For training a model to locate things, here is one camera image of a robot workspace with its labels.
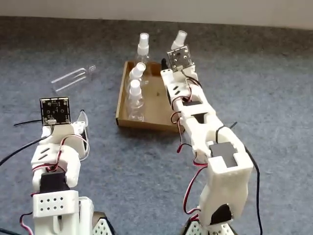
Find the bottle cap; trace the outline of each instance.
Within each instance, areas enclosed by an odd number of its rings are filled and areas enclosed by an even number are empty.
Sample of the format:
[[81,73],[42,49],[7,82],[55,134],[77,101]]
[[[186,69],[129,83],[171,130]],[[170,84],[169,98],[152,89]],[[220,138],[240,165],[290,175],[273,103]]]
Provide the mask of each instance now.
[[144,63],[139,62],[136,64],[136,66],[133,68],[133,76],[134,77],[141,77],[143,75],[143,72],[146,70],[146,65]]
[[142,55],[142,56],[149,54],[149,34],[148,33],[140,34],[137,53],[138,55]]
[[130,88],[129,93],[131,96],[141,95],[140,82],[138,80],[131,81],[131,88]]
[[171,49],[174,50],[174,49],[184,46],[186,37],[187,37],[187,33],[185,31],[182,31],[182,30],[178,31],[178,34],[176,36],[175,41],[172,44]]

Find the plastic bottle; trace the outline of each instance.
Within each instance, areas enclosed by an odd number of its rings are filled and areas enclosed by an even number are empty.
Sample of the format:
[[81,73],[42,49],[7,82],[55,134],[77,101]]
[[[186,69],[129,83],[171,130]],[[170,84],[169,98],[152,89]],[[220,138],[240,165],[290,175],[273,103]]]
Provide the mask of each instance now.
[[139,62],[138,64],[136,64],[135,67],[133,67],[133,69],[129,73],[129,80],[127,81],[126,86],[125,86],[127,94],[129,94],[131,82],[133,80],[138,80],[142,84],[142,75],[145,70],[146,70],[146,65],[142,62]]
[[142,84],[147,85],[149,83],[149,76],[151,75],[151,69],[149,67],[150,56],[149,56],[149,34],[141,33],[139,36],[139,43],[137,47],[137,57],[135,59],[135,64],[144,63],[146,65],[146,70],[142,79]]
[[127,102],[127,112],[129,120],[143,121],[144,100],[141,94],[140,82],[136,79],[131,81]]

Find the cable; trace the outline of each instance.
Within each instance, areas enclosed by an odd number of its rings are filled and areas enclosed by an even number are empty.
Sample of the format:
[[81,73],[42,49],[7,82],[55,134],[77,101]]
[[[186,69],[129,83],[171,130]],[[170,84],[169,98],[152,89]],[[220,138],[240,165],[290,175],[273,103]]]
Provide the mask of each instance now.
[[235,125],[237,125],[237,122],[234,122],[234,123],[229,127],[229,129],[233,129]]
[[[49,167],[55,167],[55,164],[42,164],[42,165],[38,165],[38,166],[32,168],[32,171],[38,170],[38,169],[43,168],[43,167],[48,168],[48,171],[52,171],[51,169],[49,169]],[[62,171],[65,172],[65,170],[64,170],[62,167],[60,167],[59,165],[58,165],[57,167],[60,168]]]
[[179,119],[177,120],[177,128],[178,128],[178,132],[179,132],[180,145],[178,146],[176,152],[179,153],[184,145],[187,145],[189,147],[192,147],[192,146],[191,146],[191,144],[182,142],[181,129],[180,129],[180,120]]
[[196,165],[196,166],[207,166],[207,163],[198,163],[196,162],[196,159],[197,159],[197,153],[195,153],[195,158],[193,160],[193,164]]
[[262,228],[262,222],[261,222],[261,216],[260,216],[260,170],[258,167],[258,164],[256,163],[255,159],[253,158],[252,154],[248,150],[248,148],[245,146],[246,153],[249,155],[256,173],[257,173],[257,180],[256,180],[256,211],[257,211],[257,216],[258,216],[258,223],[259,223],[259,228],[260,228],[260,235],[263,234],[263,228]]
[[11,157],[13,157],[14,155],[16,155],[17,153],[21,152],[22,150],[34,145],[34,144],[37,144],[38,142],[48,138],[49,136],[52,135],[53,133],[53,130],[54,130],[54,126],[51,127],[51,133],[48,135],[48,136],[44,136],[44,137],[41,137],[35,141],[32,141],[26,145],[24,145],[23,147],[19,148],[18,150],[14,151],[13,153],[9,154],[8,156],[6,156],[5,158],[3,158],[1,161],[0,161],[0,166],[2,166],[7,160],[9,160]]
[[[229,128],[232,129],[235,125],[237,125],[237,122],[234,122],[233,124],[231,124],[231,126],[230,126]],[[216,130],[216,132],[215,132],[215,142],[216,142],[216,143],[219,143],[219,142],[218,142],[219,131],[220,131],[222,128],[224,128],[224,127],[227,127],[227,126],[223,125],[223,126],[220,126],[219,128],[217,128],[217,130]]]
[[179,113],[181,113],[181,111],[176,111],[176,112],[172,113],[172,115],[170,117],[171,123],[176,124],[178,122],[179,118],[176,121],[173,121],[173,117],[175,114],[179,114]]
[[205,169],[205,168],[207,168],[207,166],[204,166],[204,167],[200,168],[200,169],[197,171],[197,173],[195,174],[195,176],[191,179],[191,181],[190,181],[190,183],[189,183],[189,185],[188,185],[188,188],[187,188],[186,193],[185,193],[185,196],[184,196],[184,201],[183,201],[183,210],[184,210],[184,212],[185,212],[186,214],[192,214],[192,213],[195,212],[195,211],[200,211],[199,208],[193,208],[193,209],[191,209],[190,211],[187,211],[187,210],[186,210],[186,205],[187,205],[188,196],[189,196],[191,187],[192,187],[192,185],[193,185],[195,179],[196,179],[197,176],[200,174],[200,172],[201,172],[203,169]]
[[191,76],[186,75],[183,70],[181,70],[181,73],[182,73],[188,80],[190,80],[192,83],[194,83],[195,85],[198,85],[199,87],[202,88],[202,85],[201,85],[201,83],[200,83],[198,80],[194,79],[194,78],[191,77]]
[[35,120],[31,120],[31,121],[18,122],[18,123],[13,124],[13,126],[19,126],[19,125],[23,125],[23,124],[38,122],[38,121],[41,121],[41,119],[35,119]]
[[25,215],[31,215],[32,213],[33,213],[33,212],[30,212],[30,213],[22,214],[22,215],[20,216],[20,225],[21,225],[22,228],[24,228],[26,231],[28,231],[28,234],[29,234],[29,235],[34,235],[34,233],[33,233],[33,231],[31,230],[30,227],[28,227],[27,225],[24,224],[24,222],[23,222],[23,217],[24,217]]
[[3,229],[3,228],[0,228],[0,233],[9,234],[9,235],[21,235],[21,234],[17,234],[17,233],[15,233],[15,232],[12,232],[12,231],[10,231],[10,230]]

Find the cardboard box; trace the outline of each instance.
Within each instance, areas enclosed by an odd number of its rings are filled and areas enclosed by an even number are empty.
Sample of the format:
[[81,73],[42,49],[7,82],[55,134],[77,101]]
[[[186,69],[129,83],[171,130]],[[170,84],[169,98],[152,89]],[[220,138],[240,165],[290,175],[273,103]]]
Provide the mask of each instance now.
[[125,63],[116,110],[116,124],[124,127],[178,132],[177,125],[172,124],[170,121],[173,110],[170,107],[167,92],[160,75],[161,64],[159,63],[149,64],[151,68],[151,74],[148,77],[149,84],[142,88],[145,101],[144,121],[128,120],[125,102],[127,94],[124,86],[133,67],[133,62],[127,61]]

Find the gray carpet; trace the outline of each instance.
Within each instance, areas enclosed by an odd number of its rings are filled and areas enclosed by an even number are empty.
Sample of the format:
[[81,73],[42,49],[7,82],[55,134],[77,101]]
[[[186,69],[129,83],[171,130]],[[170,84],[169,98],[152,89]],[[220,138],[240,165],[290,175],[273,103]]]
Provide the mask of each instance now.
[[[77,67],[96,64],[97,79],[71,91],[72,116],[85,109],[91,152],[82,163],[80,195],[105,211],[120,235],[177,235],[187,216],[186,187],[195,173],[191,150],[176,154],[179,138],[115,125],[122,68],[134,58],[138,34],[150,33],[151,56],[160,61],[179,29],[197,65],[207,99],[225,124],[250,148],[261,169],[264,234],[311,234],[313,194],[313,32],[263,27],[102,20],[0,18],[2,156],[41,134],[39,98],[53,95],[49,81]],[[0,226],[26,234],[19,216],[31,211],[30,160],[35,147],[0,169]],[[240,235],[259,234],[256,174]],[[205,184],[192,189],[195,206]],[[26,222],[32,224],[31,218]]]

